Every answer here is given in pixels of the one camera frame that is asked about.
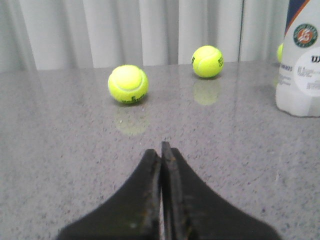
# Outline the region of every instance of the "plastic container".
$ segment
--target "plastic container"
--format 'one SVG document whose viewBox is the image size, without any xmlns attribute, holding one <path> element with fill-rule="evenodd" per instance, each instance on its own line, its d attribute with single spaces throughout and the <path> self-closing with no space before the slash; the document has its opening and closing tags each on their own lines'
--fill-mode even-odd
<svg viewBox="0 0 320 240">
<path fill-rule="evenodd" d="M 320 117 L 320 0 L 290 0 L 275 100 L 280 110 Z"/>
</svg>

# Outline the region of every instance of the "yellow tennis ball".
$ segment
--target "yellow tennis ball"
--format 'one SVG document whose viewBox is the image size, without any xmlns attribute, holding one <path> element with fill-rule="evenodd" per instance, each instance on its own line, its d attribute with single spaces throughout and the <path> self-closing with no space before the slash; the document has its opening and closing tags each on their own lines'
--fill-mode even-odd
<svg viewBox="0 0 320 240">
<path fill-rule="evenodd" d="M 195 74 L 202 78 L 211 78 L 221 72 L 224 57 L 218 48 L 206 45 L 194 52 L 191 63 Z"/>
<path fill-rule="evenodd" d="M 276 51 L 276 57 L 277 57 L 279 63 L 281 63 L 281 60 L 282 60 L 282 49 L 283 48 L 284 48 L 284 44 L 281 43 L 278 47 L 278 50 Z"/>
<path fill-rule="evenodd" d="M 148 92 L 148 77 L 135 65 L 115 68 L 108 80 L 108 88 L 113 98 L 124 104 L 140 101 Z"/>
</svg>

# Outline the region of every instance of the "roland garros logo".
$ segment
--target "roland garros logo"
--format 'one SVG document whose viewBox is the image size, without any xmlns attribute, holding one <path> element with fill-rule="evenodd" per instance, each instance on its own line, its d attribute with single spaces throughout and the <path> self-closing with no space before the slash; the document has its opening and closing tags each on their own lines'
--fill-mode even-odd
<svg viewBox="0 0 320 240">
<path fill-rule="evenodd" d="M 293 33 L 293 40 L 300 48 L 310 47 L 316 42 L 317 38 L 317 29 L 308 23 L 299 25 Z"/>
</svg>

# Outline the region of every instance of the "white curtain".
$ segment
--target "white curtain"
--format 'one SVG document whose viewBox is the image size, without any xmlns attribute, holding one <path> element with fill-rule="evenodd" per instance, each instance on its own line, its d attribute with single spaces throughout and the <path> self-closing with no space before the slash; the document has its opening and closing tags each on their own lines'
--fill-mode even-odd
<svg viewBox="0 0 320 240">
<path fill-rule="evenodd" d="M 0 73 L 276 61 L 289 0 L 0 0 Z"/>
</svg>

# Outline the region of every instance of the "speckled surface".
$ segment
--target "speckled surface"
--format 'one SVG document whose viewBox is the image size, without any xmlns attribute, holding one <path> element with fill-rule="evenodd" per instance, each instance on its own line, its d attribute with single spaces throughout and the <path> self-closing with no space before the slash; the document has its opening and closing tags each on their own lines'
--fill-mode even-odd
<svg viewBox="0 0 320 240">
<path fill-rule="evenodd" d="M 110 97 L 111 68 L 0 74 L 1 240 L 54 239 L 164 140 L 284 240 L 320 239 L 320 118 L 277 109 L 276 64 L 226 63 L 212 80 L 190 65 L 144 70 L 133 106 Z"/>
</svg>

